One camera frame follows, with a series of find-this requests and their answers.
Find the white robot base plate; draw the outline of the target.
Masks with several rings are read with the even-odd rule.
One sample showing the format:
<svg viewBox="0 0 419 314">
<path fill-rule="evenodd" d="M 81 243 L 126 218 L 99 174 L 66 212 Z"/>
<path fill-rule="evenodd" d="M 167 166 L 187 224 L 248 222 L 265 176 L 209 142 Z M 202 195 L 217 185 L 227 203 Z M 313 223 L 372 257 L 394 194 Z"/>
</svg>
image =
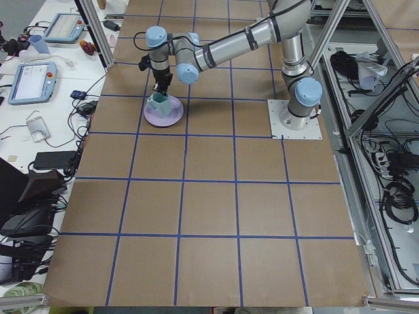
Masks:
<svg viewBox="0 0 419 314">
<path fill-rule="evenodd" d="M 267 103 L 273 139 L 322 140 L 318 118 L 311 119 L 314 109 L 309 116 L 299 118 L 288 111 L 288 100 L 269 99 Z"/>
</svg>

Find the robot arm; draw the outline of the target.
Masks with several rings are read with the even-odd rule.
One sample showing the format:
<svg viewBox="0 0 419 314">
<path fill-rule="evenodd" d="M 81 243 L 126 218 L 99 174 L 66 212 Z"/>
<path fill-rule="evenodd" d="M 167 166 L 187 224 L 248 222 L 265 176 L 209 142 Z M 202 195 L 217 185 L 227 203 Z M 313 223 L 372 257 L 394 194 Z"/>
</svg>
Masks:
<svg viewBox="0 0 419 314">
<path fill-rule="evenodd" d="M 312 119 L 323 88 L 310 76 L 310 62 L 302 47 L 302 27 L 310 15 L 309 1 L 269 1 L 266 17 L 210 43 L 201 44 L 193 32 L 168 33 L 161 26 L 145 32 L 147 55 L 138 64 L 150 69 L 155 79 L 146 108 L 157 118 L 171 118 L 170 125 L 182 117 L 181 102 L 168 89 L 173 77 L 183 84 L 194 84 L 201 73 L 278 43 L 282 48 L 282 77 L 289 90 L 289 102 L 279 114 L 289 130 L 303 130 Z"/>
</svg>

